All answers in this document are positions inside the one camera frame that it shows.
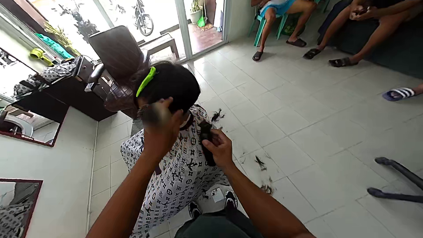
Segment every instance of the wooden bench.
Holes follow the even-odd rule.
[[[167,47],[170,47],[172,53],[175,53],[176,59],[179,59],[178,49],[176,48],[175,39],[169,33],[155,38],[152,41],[139,44],[141,50],[147,50],[149,55],[157,53]]]

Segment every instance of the barber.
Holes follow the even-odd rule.
[[[162,101],[169,107],[172,99]],[[155,167],[170,151],[179,134],[183,111],[174,113],[161,128],[147,127],[144,150],[131,173],[110,198],[87,234],[87,238],[130,237],[143,204],[147,185]],[[232,141],[221,131],[212,130],[213,141],[204,146],[213,153],[216,165],[229,183],[249,218],[237,209],[220,216],[203,214],[187,221],[178,237],[240,237],[240,238],[315,238],[286,207],[251,182],[232,161]]]

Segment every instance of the potted plant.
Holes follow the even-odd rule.
[[[198,20],[201,17],[202,6],[198,5],[198,0],[192,0],[191,10],[190,10],[190,19],[193,24],[197,24]]]

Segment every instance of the mirror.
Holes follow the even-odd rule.
[[[24,238],[42,180],[0,179],[0,237]]]
[[[54,146],[68,106],[55,102],[62,110],[54,118],[45,113],[51,107],[48,103],[44,105],[43,99],[36,106],[29,106],[28,102],[34,102],[30,95],[43,85],[34,80],[40,76],[33,77],[36,71],[3,48],[0,48],[0,75],[0,134]]]

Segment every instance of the green dustpan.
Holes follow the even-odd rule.
[[[203,26],[205,26],[206,25],[206,23],[204,22],[204,17],[203,16],[201,16],[200,17],[200,19],[198,20],[198,22],[197,22],[197,26],[199,26],[199,27],[203,27]]]

